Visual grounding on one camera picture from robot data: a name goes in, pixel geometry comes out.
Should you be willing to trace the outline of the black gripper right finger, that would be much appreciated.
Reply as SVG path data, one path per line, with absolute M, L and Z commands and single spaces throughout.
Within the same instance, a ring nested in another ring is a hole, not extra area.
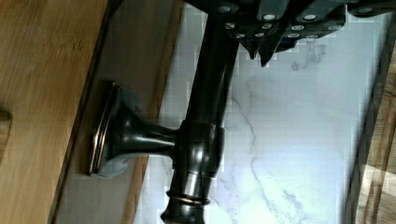
M 295 47 L 302 38 L 321 38 L 340 30 L 346 23 L 346 14 L 357 18 L 370 18 L 395 11 L 395 0 L 290 0 L 300 6 L 309 1 L 301 11 L 291 7 L 293 18 L 283 34 L 277 51 Z

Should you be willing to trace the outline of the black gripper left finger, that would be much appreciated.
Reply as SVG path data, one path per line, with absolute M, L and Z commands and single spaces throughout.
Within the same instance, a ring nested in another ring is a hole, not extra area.
M 240 43 L 261 66 L 271 60 L 288 24 L 283 21 L 290 0 L 186 0 L 217 19 L 227 35 Z

